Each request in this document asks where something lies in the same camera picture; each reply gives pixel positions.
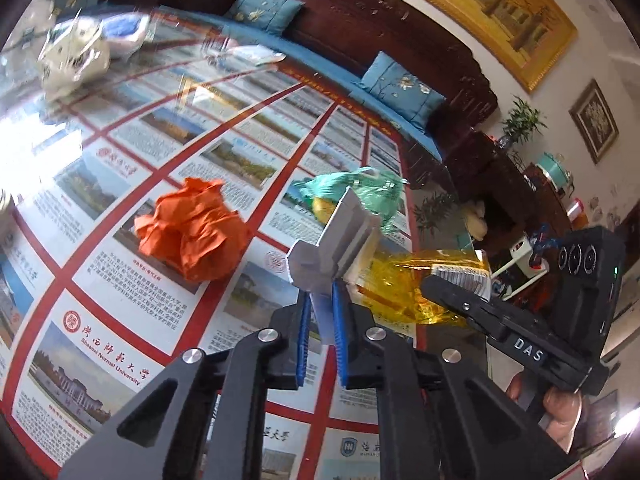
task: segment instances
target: white wall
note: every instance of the white wall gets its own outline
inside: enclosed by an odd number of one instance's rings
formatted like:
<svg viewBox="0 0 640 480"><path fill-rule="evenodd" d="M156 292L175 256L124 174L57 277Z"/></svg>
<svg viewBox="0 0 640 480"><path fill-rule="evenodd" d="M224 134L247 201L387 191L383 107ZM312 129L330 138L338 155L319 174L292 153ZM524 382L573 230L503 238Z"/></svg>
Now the white wall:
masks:
<svg viewBox="0 0 640 480"><path fill-rule="evenodd" d="M519 148L525 161L544 151L562 153L564 165L575 176L576 194L583 202L600 198L606 214L617 207L624 218L640 196L640 171L634 170L640 153L638 118L633 101L620 79L609 49L598 29L577 0L555 0L578 28L578 38L531 96L520 87L498 60L463 27L424 0L404 0L452 32L473 51L482 71L498 96L500 111L482 126L499 137L500 121L511 107L513 95L529 98L546 115L549 129L543 138ZM591 160L569 110L592 78L598 81L620 130L620 137L596 166Z"/></svg>

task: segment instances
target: green plastic bag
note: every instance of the green plastic bag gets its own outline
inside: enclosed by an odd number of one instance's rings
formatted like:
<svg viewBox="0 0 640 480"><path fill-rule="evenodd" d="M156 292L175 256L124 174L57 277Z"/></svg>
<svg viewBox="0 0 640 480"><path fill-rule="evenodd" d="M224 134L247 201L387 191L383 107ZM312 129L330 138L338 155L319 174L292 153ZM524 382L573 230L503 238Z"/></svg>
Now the green plastic bag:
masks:
<svg viewBox="0 0 640 480"><path fill-rule="evenodd" d="M379 214L383 232L395 230L392 220L398 212L403 184L407 181L391 171L360 168L353 173L330 173L294 183L300 195L311 205L314 198L338 203L351 186L369 211Z"/></svg>

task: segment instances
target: barcode label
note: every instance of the barcode label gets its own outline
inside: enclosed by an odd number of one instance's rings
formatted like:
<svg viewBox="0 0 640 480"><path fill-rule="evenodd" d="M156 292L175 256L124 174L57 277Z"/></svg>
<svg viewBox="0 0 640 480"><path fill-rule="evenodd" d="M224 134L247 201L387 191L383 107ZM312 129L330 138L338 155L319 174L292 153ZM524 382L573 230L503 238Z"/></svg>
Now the barcode label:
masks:
<svg viewBox="0 0 640 480"><path fill-rule="evenodd" d="M490 298L491 275L488 270L436 264L431 268L431 273L454 285L461 286L465 290L485 298L487 301Z"/></svg>

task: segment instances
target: blue shield logo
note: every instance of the blue shield logo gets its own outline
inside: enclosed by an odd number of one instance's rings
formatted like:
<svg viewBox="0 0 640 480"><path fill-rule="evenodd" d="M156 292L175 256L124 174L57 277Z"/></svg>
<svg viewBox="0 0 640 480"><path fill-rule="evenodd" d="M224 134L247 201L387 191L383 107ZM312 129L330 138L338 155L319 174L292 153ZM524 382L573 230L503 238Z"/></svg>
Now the blue shield logo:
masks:
<svg viewBox="0 0 640 480"><path fill-rule="evenodd" d="M340 453L343 456L352 456L358 447L358 441L355 438L347 437L342 440L340 446Z"/></svg>

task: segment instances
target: human hand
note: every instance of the human hand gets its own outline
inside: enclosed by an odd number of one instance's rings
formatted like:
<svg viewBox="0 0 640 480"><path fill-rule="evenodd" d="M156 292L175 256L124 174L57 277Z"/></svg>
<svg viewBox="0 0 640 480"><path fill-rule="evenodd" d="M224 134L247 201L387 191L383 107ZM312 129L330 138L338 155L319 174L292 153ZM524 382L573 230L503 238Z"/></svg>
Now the human hand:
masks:
<svg viewBox="0 0 640 480"><path fill-rule="evenodd" d="M518 400L522 391L522 372L515 375L507 388L507 396L511 400ZM575 427L578 425L582 412L582 396L580 393L562 392L552 386L545 394L542 402L552 420L546 428L548 435L558 443L562 449L569 452L574 440Z"/></svg>

